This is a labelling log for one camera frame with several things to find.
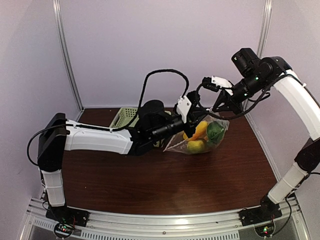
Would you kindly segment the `clear zip top bag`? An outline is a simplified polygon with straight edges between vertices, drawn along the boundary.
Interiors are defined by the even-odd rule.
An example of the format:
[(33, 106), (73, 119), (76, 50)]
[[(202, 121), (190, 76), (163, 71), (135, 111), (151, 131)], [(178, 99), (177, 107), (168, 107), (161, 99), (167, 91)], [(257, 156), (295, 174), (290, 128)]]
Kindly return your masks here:
[[(211, 122), (217, 122), (218, 124), (220, 124), (225, 129), (224, 137), (225, 137), (225, 133), (229, 129), (229, 125), (230, 125), (230, 122), (228, 120), (218, 119), (218, 118), (212, 117), (210, 115), (207, 115), (201, 121), (207, 121), (208, 125)], [(185, 133), (184, 131), (181, 131), (181, 132), (175, 134), (174, 136), (172, 136), (171, 139), (168, 141), (167, 145), (165, 146), (164, 151), (165, 152), (182, 153), (182, 154), (186, 154), (186, 155), (195, 155), (195, 154), (188, 153), (187, 144), (189, 141), (183, 139), (184, 133)], [(200, 139), (203, 139), (206, 141), (206, 150), (203, 153), (211, 152), (212, 150), (216, 149), (220, 145), (220, 143), (223, 141), (223, 139), (222, 139), (222, 141), (219, 144), (208, 143), (207, 131), (206, 131), (206, 134), (204, 134), (203, 136), (201, 136), (200, 138), (198, 138), (196, 140), (200, 140)]]

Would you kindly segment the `toy bok choy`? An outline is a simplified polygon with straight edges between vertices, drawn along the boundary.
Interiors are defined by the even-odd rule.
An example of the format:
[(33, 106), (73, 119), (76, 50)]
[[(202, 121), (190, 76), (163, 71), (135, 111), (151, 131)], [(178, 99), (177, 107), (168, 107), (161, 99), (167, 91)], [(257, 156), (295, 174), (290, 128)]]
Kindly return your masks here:
[(216, 121), (211, 122), (206, 129), (208, 143), (218, 145), (225, 134), (225, 129)]

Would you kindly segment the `toy yellow lemon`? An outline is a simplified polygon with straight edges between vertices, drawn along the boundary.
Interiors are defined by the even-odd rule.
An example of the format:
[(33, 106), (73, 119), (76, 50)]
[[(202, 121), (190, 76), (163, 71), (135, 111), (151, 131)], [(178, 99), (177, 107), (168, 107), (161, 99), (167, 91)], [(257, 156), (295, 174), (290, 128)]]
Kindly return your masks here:
[(190, 154), (201, 154), (206, 150), (206, 141), (204, 139), (191, 140), (187, 143), (187, 151)]

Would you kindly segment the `green plastic basket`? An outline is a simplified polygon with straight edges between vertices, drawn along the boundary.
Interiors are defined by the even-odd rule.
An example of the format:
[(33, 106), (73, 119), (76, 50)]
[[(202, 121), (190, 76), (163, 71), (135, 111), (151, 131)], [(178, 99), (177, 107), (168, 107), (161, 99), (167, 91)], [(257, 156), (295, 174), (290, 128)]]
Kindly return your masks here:
[(129, 125), (130, 127), (134, 127), (139, 120), (139, 117), (136, 116), (137, 113), (136, 107), (121, 107), (114, 119), (110, 124), (110, 128), (121, 128), (126, 126), (132, 119), (132, 123)]

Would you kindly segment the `toy orange mango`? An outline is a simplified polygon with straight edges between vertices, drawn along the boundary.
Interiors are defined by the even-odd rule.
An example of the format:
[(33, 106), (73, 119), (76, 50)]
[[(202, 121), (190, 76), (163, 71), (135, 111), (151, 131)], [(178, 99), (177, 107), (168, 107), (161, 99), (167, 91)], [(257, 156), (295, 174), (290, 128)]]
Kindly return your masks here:
[(187, 141), (194, 141), (199, 139), (201, 136), (206, 134), (208, 127), (208, 122), (206, 120), (201, 121), (195, 128), (195, 133), (192, 135), (192, 137), (188, 138), (188, 136), (183, 133), (183, 139)]

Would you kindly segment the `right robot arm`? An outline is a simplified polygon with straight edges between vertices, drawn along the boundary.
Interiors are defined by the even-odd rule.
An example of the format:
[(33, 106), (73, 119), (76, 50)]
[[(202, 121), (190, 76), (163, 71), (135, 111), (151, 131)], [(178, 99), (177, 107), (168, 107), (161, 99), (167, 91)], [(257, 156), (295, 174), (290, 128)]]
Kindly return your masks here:
[(265, 95), (274, 87), (300, 117), (310, 137), (290, 169), (261, 199), (255, 212), (259, 220), (266, 221), (278, 210), (279, 203), (320, 163), (320, 105), (280, 56), (259, 58), (251, 48), (242, 48), (231, 60), (243, 78), (237, 84), (217, 76), (209, 78), (214, 90), (221, 90), (212, 108), (214, 112), (232, 111), (236, 116), (245, 115), (247, 112), (242, 106), (245, 100), (257, 92)]

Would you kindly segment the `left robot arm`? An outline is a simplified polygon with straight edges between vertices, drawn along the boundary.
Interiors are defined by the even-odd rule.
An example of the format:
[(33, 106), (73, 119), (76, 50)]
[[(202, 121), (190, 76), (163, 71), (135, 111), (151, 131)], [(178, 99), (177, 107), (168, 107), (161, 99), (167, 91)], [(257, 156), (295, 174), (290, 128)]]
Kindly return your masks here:
[(180, 97), (175, 114), (165, 112), (162, 101), (150, 100), (137, 110), (137, 123), (123, 129), (84, 124), (57, 113), (39, 136), (37, 154), (37, 164), (53, 215), (61, 222), (72, 218), (71, 209), (66, 207), (63, 189), (65, 151), (90, 150), (141, 156), (157, 142), (182, 131), (191, 137), (197, 122), (204, 117), (196, 107), (199, 99), (196, 91)]

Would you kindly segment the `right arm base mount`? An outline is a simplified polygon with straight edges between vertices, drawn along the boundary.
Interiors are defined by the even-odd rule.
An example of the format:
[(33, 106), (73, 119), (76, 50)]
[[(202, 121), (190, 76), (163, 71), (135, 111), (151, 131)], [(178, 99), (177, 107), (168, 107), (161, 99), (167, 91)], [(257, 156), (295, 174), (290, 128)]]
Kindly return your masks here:
[(258, 206), (254, 208), (244, 208), (238, 212), (238, 215), (242, 226), (245, 227), (272, 221), (276, 218), (280, 218), (283, 214), (278, 206), (272, 211)]

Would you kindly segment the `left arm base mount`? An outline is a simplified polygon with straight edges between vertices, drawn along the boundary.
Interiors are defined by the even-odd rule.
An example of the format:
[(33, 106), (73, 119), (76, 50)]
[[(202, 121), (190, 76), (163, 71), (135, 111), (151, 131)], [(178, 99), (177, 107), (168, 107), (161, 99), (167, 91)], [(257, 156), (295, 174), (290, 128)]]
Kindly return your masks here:
[(70, 225), (86, 227), (90, 213), (86, 210), (70, 208), (67, 206), (50, 207), (45, 216), (48, 219)]

